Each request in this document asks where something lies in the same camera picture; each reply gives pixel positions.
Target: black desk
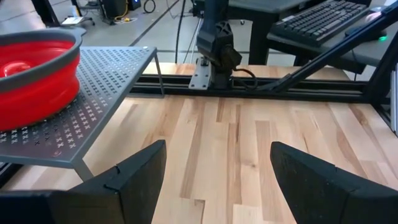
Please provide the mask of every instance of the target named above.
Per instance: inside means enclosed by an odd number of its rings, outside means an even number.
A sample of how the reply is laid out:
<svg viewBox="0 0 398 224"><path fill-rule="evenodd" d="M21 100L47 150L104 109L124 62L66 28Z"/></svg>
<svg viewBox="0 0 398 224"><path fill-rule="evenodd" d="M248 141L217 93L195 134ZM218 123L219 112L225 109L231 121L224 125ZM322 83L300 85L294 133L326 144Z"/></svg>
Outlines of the black desk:
<svg viewBox="0 0 398 224"><path fill-rule="evenodd" d="M362 18L352 26L358 26L361 24L364 24L364 18ZM329 65L357 73L362 73L365 65L377 66L397 30L398 22L387 28L387 39L385 41L379 40L366 42L356 47L354 49L354 53L357 61L359 62L359 65L353 63L355 62L355 59L352 52L348 52L340 58L337 58L336 60L330 62ZM343 40L345 36L344 33L344 31L340 32L338 35L325 42L321 47L312 47L303 43L276 36L274 34L268 34L267 42L270 42L272 49L279 50L287 54L296 55L298 58L312 59L317 55L331 49L334 45Z"/></svg>
<svg viewBox="0 0 398 224"><path fill-rule="evenodd" d="M232 0L229 1L228 18L253 21L250 39L250 65L265 65L270 45L267 34L279 19L319 4L323 0ZM205 10L205 0L196 0L200 11Z"/></svg>

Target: power cord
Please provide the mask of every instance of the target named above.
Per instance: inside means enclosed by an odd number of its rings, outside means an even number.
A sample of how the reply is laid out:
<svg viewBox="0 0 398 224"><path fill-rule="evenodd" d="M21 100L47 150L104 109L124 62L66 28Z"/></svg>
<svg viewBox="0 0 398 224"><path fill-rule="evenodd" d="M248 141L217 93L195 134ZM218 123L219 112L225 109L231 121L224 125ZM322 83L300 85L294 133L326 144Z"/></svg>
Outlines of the power cord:
<svg viewBox="0 0 398 224"><path fill-rule="evenodd" d="M152 2L152 3L154 4L154 7L153 7L152 10L147 10L147 4L148 4L148 2ZM145 1L145 3L144 3L144 12L145 12L145 13L147 13L147 14L153 13L153 12L155 11L155 9L156 9L156 3L155 3L154 0L146 0L146 1Z"/></svg>
<svg viewBox="0 0 398 224"><path fill-rule="evenodd" d="M85 10L85 14L83 15L83 13L80 15L81 17L85 17L85 16L87 16L87 14L88 14L88 10Z"/></svg>
<svg viewBox="0 0 398 224"><path fill-rule="evenodd" d="M129 12L129 1L126 0L126 10L124 10L124 13L123 13L122 15L116 16L116 17L114 18L114 20L115 20L115 21L118 21L118 20L122 19L124 16L127 15L128 12Z"/></svg>
<svg viewBox="0 0 398 224"><path fill-rule="evenodd" d="M182 18L185 10L185 3L187 0L182 0L182 7L181 7L181 15L180 15L180 20L178 22L178 29L177 29L177 40L175 43L175 58L174 58L174 63L177 63L178 59L178 43L180 42L180 31L181 31L181 23L182 23Z"/></svg>
<svg viewBox="0 0 398 224"><path fill-rule="evenodd" d="M117 24L117 25L127 24L127 23L130 23L130 22L136 22L137 20L138 20L138 18L135 18L135 17L133 17L133 18L124 18L121 21L115 22L115 24Z"/></svg>
<svg viewBox="0 0 398 224"><path fill-rule="evenodd" d="M233 77L233 79L235 81L237 81L238 83L240 83L246 90L255 90L258 86L259 86L259 80L257 79L257 77L254 75L254 73L252 73L252 71L247 70L245 68L234 68L233 69L235 72L246 72L247 74L249 74L253 80L254 80L254 85L253 86L249 86L248 84L246 84L242 79L238 78L238 77Z"/></svg>

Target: wooden tabletop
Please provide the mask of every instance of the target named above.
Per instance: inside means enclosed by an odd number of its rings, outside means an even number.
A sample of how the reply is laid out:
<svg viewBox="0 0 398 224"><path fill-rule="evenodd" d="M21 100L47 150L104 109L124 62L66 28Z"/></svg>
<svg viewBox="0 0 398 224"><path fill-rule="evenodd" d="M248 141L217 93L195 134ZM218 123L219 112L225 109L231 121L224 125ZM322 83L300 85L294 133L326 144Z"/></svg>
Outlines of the wooden tabletop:
<svg viewBox="0 0 398 224"><path fill-rule="evenodd" d="M162 63L163 74L193 65ZM248 66L259 77L296 68ZM146 70L155 73L153 65ZM346 79L325 68L313 77ZM84 160L94 175L167 141L153 223L294 223L269 160L281 141L398 190L398 139L369 105L239 98L126 98ZM5 189L69 189L73 170L25 166Z"/></svg>

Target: floor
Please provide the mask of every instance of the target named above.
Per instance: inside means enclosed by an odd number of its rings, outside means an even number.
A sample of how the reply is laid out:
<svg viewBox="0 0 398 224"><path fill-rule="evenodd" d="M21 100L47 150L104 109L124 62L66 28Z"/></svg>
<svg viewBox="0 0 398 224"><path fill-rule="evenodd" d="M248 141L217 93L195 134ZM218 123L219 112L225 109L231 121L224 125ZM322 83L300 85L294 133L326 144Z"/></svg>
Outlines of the floor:
<svg viewBox="0 0 398 224"><path fill-rule="evenodd" d="M390 4L393 1L395 0L373 0L373 4ZM50 2L60 21L71 14L69 0L50 0ZM84 4L86 1L79 0L78 2ZM141 7L129 13L129 17L136 17L137 21L118 26L109 26L102 23L97 11L83 12L96 21L94 27L89 23L84 26L88 32L84 36L83 45L129 46L133 44L135 46L156 46L160 52L159 59L161 62L174 62L178 18L172 19L171 15L175 16L180 13L182 1L174 4L176 0L168 0L169 6L172 7L170 12L167 12L166 0L155 0L155 2L156 9L152 14L144 14ZM185 12L191 7L191 2L187 1ZM196 17L185 17L183 19L178 45L178 63L190 63L198 56L197 53L194 53L192 57L192 47L190 48L190 42L197 24L198 18ZM231 26L234 32L234 46L243 55L242 64L247 64L250 40L248 34L251 32L251 22L246 21L245 25L242 26L239 21L231 21ZM44 28L44 25L34 11L30 0L5 0L0 7L0 34L42 28ZM293 64L293 61L294 56L271 50L267 64L289 66ZM358 77L358 80L367 80L372 71L373 68L369 67L364 75Z"/></svg>
<svg viewBox="0 0 398 224"><path fill-rule="evenodd" d="M83 45L154 45L161 62L173 62L178 20L166 11L165 0L155 1L155 12L143 14L140 8L129 15L137 21L118 26L103 24L97 12L88 12L96 26L85 26L88 33ZM60 20L69 14L69 1L50 2ZM176 3L171 13L178 14L180 6ZM183 20L180 63L191 61L191 55L187 59L185 55L197 22L193 17ZM235 46L245 64L250 22L243 26L239 21L231 23ZM0 34L42 28L29 0L4 0ZM268 64L289 66L293 61L291 55L272 51ZM257 68L256 74L278 76L288 69ZM336 78L327 74L320 75ZM367 79L367 74L359 78ZM366 105L183 96L126 99L85 161L94 174L99 174L159 138L168 142L168 162L155 224L294 223L268 159L269 144L276 140L398 190L398 166L394 163L398 160L394 151L398 139ZM80 182L73 170L24 166L4 189L69 189Z"/></svg>

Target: black cable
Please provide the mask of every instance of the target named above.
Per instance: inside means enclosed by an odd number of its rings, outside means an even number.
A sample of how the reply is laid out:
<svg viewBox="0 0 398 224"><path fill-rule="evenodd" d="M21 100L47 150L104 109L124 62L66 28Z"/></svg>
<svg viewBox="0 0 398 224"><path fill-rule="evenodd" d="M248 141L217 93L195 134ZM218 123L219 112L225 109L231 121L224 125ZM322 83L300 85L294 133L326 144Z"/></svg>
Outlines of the black cable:
<svg viewBox="0 0 398 224"><path fill-rule="evenodd" d="M84 9L80 10L80 12L82 12L82 11L84 11L84 12L85 12L85 14L83 15L83 13L82 13L82 14L81 14L81 15L79 15L79 16L81 16L81 17L85 17L85 16L87 16L87 14L88 14L89 10L84 10Z"/></svg>
<svg viewBox="0 0 398 224"><path fill-rule="evenodd" d="M174 63L177 63L177 59L178 59L178 43L180 42L181 23L182 23L184 10L185 10L186 1L187 0L182 0L181 15L180 15L180 20L178 22L177 40L176 40L176 44L175 44L175 59L174 59Z"/></svg>
<svg viewBox="0 0 398 224"><path fill-rule="evenodd" d="M147 10L147 4L148 4L148 2L154 3L154 8L153 8L152 10ZM155 3L154 0L146 0L146 1L145 1L145 3L144 3L144 12L145 12L145 13L147 13L147 14L153 13L153 12L155 11L155 9L156 9L156 3Z"/></svg>
<svg viewBox="0 0 398 224"><path fill-rule="evenodd" d="M359 64L358 60L356 59L356 56L355 56L355 53L354 53L354 49L351 49L351 53L353 54L353 58L354 58L355 64L356 65Z"/></svg>
<svg viewBox="0 0 398 224"><path fill-rule="evenodd" d="M94 15L96 15L96 16L98 16L98 17L100 17L100 18L102 18L103 17L103 15L102 15L102 13L101 13L101 10L100 9L97 9L97 12L95 13L93 10L91 11L91 13L92 14L94 14Z"/></svg>
<svg viewBox="0 0 398 224"><path fill-rule="evenodd" d="M235 72L246 72L251 77L253 77L253 79L254 79L254 85L253 86L249 86L244 81L242 81L242 79L240 79L238 77L233 77L233 79L236 80L238 83L240 83L245 89L247 89L247 90L255 90L259 86L259 80L254 75L254 73L252 73L251 71L249 71L247 69L244 69L244 68L235 68L234 71Z"/></svg>

